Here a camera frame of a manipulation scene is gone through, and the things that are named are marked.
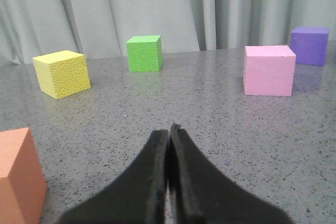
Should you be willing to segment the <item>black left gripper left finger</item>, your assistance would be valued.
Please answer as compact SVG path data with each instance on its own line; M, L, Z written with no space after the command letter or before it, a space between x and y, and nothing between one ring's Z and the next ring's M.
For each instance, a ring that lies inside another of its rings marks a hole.
M153 131L117 179L65 212L59 223L164 223L168 144L167 130Z

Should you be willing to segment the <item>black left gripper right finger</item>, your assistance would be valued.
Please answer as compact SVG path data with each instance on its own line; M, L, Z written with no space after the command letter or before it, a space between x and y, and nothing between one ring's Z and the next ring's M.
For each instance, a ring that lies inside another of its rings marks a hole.
M283 210L227 178L178 124L171 126L167 164L176 223L293 222Z

